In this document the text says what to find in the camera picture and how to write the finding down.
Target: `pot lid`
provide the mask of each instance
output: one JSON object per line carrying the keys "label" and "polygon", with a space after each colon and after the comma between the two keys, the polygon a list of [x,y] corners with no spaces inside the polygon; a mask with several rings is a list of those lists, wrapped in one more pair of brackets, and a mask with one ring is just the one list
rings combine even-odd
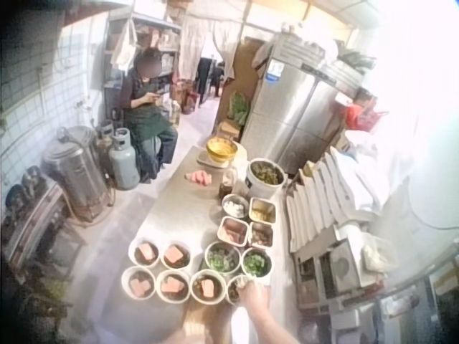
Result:
{"label": "pot lid", "polygon": [[84,125],[69,129],[61,127],[57,130],[56,138],[51,141],[45,150],[43,159],[49,161],[69,156],[81,149],[81,146],[88,147],[93,136],[93,130]]}

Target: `white tile wall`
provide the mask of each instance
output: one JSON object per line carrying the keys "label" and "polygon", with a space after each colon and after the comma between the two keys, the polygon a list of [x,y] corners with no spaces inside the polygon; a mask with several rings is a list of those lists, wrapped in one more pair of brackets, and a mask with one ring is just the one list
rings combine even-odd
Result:
{"label": "white tile wall", "polygon": [[29,11],[25,17],[24,27],[10,35],[16,41],[8,41],[7,47],[2,42],[1,49],[0,106],[7,121],[5,130],[0,129],[2,208],[25,169],[40,164],[59,127],[89,125],[91,118],[98,118],[99,109],[84,113],[76,104],[87,100],[92,105],[88,93],[100,98],[102,91],[102,85],[86,84],[91,84],[93,73],[102,72],[102,62],[91,55],[90,45],[102,47],[106,13],[66,27],[58,11]]}

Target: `kitchen counter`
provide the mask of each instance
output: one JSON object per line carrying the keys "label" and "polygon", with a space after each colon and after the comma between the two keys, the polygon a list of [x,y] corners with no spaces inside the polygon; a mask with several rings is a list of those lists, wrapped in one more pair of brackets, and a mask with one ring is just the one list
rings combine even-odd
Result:
{"label": "kitchen counter", "polygon": [[[199,267],[204,250],[209,244],[217,241],[217,230],[224,216],[218,200],[219,185],[222,181],[223,169],[212,168],[197,163],[197,156],[202,148],[192,147],[187,153],[164,190],[156,199],[145,221],[140,226],[137,237],[153,239],[160,249],[165,249],[171,240],[186,243],[191,250],[191,264],[184,272],[192,276]],[[196,170],[205,170],[212,175],[212,184],[204,187],[190,183],[184,176]],[[245,167],[239,169],[239,179],[245,178]],[[278,205],[278,215],[284,212],[280,194],[273,197]],[[271,303],[270,310],[276,320],[295,334],[298,328],[298,311],[296,310],[295,287],[293,283],[293,262],[288,253],[287,228],[284,216],[278,216],[275,225],[275,242],[270,250],[273,258],[273,273],[271,274]],[[155,276],[166,268],[159,263],[151,271]],[[148,328],[148,336],[155,340],[163,340],[174,329],[178,329],[182,319],[183,305],[170,305],[161,301],[157,296],[145,302],[135,302],[145,308],[145,316],[154,321]],[[236,323],[247,320],[238,319]]]}

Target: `yellow bowl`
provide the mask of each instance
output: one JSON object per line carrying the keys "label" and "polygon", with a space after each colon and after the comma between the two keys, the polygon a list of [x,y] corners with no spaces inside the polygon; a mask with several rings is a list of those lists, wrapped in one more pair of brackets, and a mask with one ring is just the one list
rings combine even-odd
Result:
{"label": "yellow bowl", "polygon": [[218,163],[232,160],[237,152],[234,142],[217,136],[207,141],[206,148],[209,157]]}

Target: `refrigerator label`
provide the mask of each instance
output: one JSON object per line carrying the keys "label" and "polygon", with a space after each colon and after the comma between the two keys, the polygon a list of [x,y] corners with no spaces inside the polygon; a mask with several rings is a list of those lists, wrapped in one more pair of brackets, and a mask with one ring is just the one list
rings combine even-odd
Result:
{"label": "refrigerator label", "polygon": [[270,65],[268,66],[265,79],[269,82],[279,81],[282,71],[284,70],[284,66],[285,64],[283,62],[272,59]]}

